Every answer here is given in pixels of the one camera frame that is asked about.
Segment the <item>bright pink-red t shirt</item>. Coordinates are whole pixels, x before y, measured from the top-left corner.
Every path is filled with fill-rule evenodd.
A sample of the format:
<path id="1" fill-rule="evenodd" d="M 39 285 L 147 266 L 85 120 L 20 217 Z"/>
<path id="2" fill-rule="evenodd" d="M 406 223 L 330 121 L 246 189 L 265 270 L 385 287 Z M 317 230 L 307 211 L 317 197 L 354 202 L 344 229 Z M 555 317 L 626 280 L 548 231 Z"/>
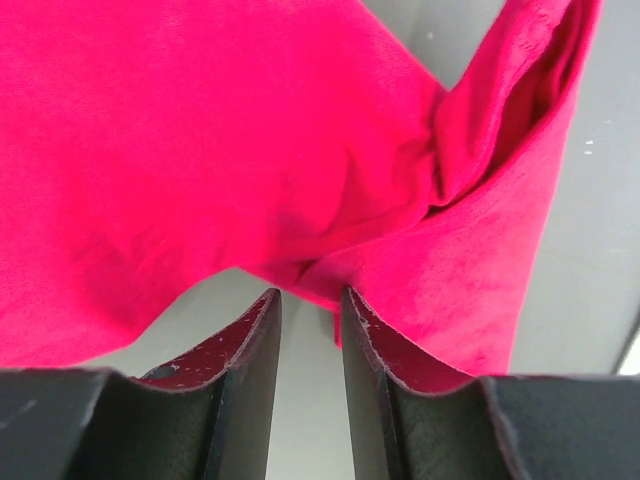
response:
<path id="1" fill-rule="evenodd" d="M 1 5 L 1 363 L 229 268 L 507 370 L 601 5 L 509 1 L 444 88 L 358 1 Z"/>

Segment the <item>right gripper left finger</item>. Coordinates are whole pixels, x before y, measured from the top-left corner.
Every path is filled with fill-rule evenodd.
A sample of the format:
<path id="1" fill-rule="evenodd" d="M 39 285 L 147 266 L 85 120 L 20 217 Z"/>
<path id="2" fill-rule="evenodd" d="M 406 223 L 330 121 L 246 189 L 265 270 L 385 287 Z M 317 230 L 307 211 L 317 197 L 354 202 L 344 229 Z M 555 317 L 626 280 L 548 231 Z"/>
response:
<path id="1" fill-rule="evenodd" d="M 5 369 L 5 479 L 261 479 L 282 299 L 141 377 L 110 368 Z"/>

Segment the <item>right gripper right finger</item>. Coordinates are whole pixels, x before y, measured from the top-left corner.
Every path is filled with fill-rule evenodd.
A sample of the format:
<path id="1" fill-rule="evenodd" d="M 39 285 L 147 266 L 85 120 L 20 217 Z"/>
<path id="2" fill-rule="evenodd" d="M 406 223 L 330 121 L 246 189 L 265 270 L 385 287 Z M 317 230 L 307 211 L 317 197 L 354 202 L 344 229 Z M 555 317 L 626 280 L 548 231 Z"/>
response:
<path id="1" fill-rule="evenodd" d="M 635 479 L 635 376 L 480 376 L 439 361 L 346 288 L 341 336 L 359 479 Z"/>

